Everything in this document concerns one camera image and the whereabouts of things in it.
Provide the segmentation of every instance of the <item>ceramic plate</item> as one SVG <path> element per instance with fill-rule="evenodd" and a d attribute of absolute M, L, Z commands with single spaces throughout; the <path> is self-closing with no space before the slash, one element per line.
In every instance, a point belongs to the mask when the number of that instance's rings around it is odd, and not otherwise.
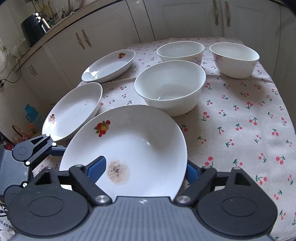
<path fill-rule="evenodd" d="M 42 134 L 50 133 L 53 141 L 72 137 L 98 112 L 103 88 L 87 83 L 67 93 L 47 116 Z"/>
<path fill-rule="evenodd" d="M 60 165 L 68 170 L 105 156 L 107 168 L 96 182 L 116 196 L 169 196 L 174 199 L 187 166 L 185 138 L 167 114 L 145 105 L 108 110 L 83 126 Z"/>
<path fill-rule="evenodd" d="M 86 82 L 104 83 L 112 80 L 131 66 L 136 53 L 131 49 L 119 50 L 108 54 L 88 67 L 81 76 Z"/>

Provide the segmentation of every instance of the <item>cabinet handle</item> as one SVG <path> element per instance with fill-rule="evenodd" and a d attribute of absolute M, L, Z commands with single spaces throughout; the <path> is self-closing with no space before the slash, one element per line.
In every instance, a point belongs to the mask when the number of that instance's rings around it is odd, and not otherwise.
<path fill-rule="evenodd" d="M 80 39 L 78 33 L 76 32 L 75 34 L 76 34 L 77 42 L 79 43 L 79 45 L 80 45 L 83 49 L 85 49 L 85 47 L 84 47 L 84 45 L 83 45 L 83 43 L 82 43 L 82 41 L 81 41 L 81 39 Z"/>
<path fill-rule="evenodd" d="M 33 71 L 36 75 L 38 75 L 37 72 L 34 70 L 34 68 L 33 68 L 32 65 L 31 65 L 31 68 L 32 68 L 32 71 Z"/>
<path fill-rule="evenodd" d="M 30 69 L 30 66 L 28 66 L 29 67 L 29 70 L 30 70 L 30 73 L 32 74 L 32 75 L 34 75 L 35 76 L 35 74 L 32 72 L 32 70 Z"/>
<path fill-rule="evenodd" d="M 219 25 L 219 12 L 218 12 L 218 8 L 217 8 L 217 2 L 214 0 L 213 4 L 214 4 L 215 17 L 216 17 L 215 24 L 216 24 L 216 26 L 218 26 Z"/>
<path fill-rule="evenodd" d="M 85 31 L 83 29 L 81 31 L 82 31 L 82 34 L 83 34 L 84 41 L 87 42 L 87 44 L 89 45 L 89 47 L 91 47 L 91 43 L 89 42 L 89 38 L 85 34 Z"/>
<path fill-rule="evenodd" d="M 226 6 L 226 11 L 227 11 L 227 27 L 230 27 L 230 10 L 229 10 L 229 3 L 226 1 L 225 2 L 225 6 Z"/>

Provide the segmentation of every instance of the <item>white bowl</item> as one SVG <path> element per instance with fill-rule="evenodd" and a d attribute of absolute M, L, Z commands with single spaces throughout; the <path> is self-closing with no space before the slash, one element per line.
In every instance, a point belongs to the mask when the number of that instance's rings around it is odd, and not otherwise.
<path fill-rule="evenodd" d="M 210 50 L 220 72 L 235 79 L 249 77 L 260 59 L 255 50 L 241 44 L 216 43 Z"/>
<path fill-rule="evenodd" d="M 53 141 L 72 137 L 97 114 L 103 88 L 99 83 L 87 83 L 67 93 L 52 108 L 42 134 L 50 133 Z"/>
<path fill-rule="evenodd" d="M 187 60 L 201 65 L 204 49 L 205 47 L 198 42 L 178 41 L 161 46 L 156 53 L 162 62 L 168 60 Z"/>
<path fill-rule="evenodd" d="M 135 55 L 135 51 L 131 49 L 119 50 L 105 55 L 88 67 L 83 72 L 81 79 L 86 82 L 97 83 L 112 80 L 128 70 Z"/>
<path fill-rule="evenodd" d="M 106 158 L 107 168 L 96 185 L 113 201 L 117 196 L 173 200 L 187 166 L 187 147 L 176 122 L 145 105 L 120 106 L 90 120 L 70 141 L 60 170 L 87 165 L 99 156 Z"/>
<path fill-rule="evenodd" d="M 171 60 L 140 73 L 135 80 L 135 90 L 148 105 L 178 116 L 196 106 L 205 80 L 205 71 L 199 65 Z"/>

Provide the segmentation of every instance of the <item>white cabinet door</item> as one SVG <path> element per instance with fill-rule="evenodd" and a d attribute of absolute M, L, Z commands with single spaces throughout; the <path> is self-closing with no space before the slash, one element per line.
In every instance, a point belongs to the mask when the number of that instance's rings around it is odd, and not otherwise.
<path fill-rule="evenodd" d="M 286 7 L 281 7 L 281 39 L 279 56 L 273 81 L 296 127 L 296 17 Z"/>
<path fill-rule="evenodd" d="M 22 77 L 29 88 L 47 104 L 57 103 L 73 86 L 55 70 L 43 48 L 38 49 L 22 66 Z"/>
<path fill-rule="evenodd" d="M 221 3 L 225 37 L 238 38 L 257 51 L 260 63 L 273 77 L 279 49 L 280 5 L 270 0 L 221 0 Z"/>
<path fill-rule="evenodd" d="M 68 79 L 76 86 L 84 70 L 93 62 L 139 42 L 126 1 L 121 1 L 84 17 L 47 44 Z"/>
<path fill-rule="evenodd" d="M 223 36 L 219 0 L 144 0 L 144 2 L 155 40 L 170 37 Z"/>

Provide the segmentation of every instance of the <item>cherry print tablecloth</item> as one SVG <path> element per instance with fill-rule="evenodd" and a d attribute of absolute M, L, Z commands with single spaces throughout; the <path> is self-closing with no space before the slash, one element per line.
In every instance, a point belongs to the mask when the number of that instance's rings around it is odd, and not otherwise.
<path fill-rule="evenodd" d="M 189 113 L 173 118 L 185 136 L 188 159 L 198 166 L 213 166 L 224 172 L 235 166 L 242 167 L 277 205 L 278 219 L 271 236 L 275 240 L 294 238 L 296 137 L 286 107 L 259 62 L 251 77 L 235 80 L 219 72 L 209 50 L 213 43 L 241 43 L 239 40 L 170 38 L 129 46 L 136 52 L 133 64 L 118 80 L 102 84 L 99 112 L 121 105 L 146 104 L 136 94 L 133 79 L 120 79 L 137 77 L 144 69 L 159 63 L 156 50 L 178 40 L 197 41 L 205 46 L 201 66 L 207 81 L 199 102 Z M 58 168 L 59 161 L 60 158 L 47 158 L 34 174 L 48 165 Z"/>

